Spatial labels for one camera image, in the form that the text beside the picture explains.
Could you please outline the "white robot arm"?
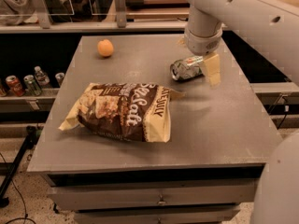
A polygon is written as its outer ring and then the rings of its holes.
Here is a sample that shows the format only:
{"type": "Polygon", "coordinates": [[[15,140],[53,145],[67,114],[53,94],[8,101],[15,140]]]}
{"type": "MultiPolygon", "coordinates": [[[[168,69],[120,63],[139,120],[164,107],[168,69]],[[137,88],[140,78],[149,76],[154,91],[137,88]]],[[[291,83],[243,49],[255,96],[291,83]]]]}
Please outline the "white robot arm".
{"type": "MultiPolygon", "coordinates": [[[[186,0],[185,42],[196,55],[210,53],[225,24],[267,61],[299,83],[298,8],[277,0],[186,0]]],[[[252,224],[299,224],[299,132],[276,147],[254,198],[252,224]]]]}

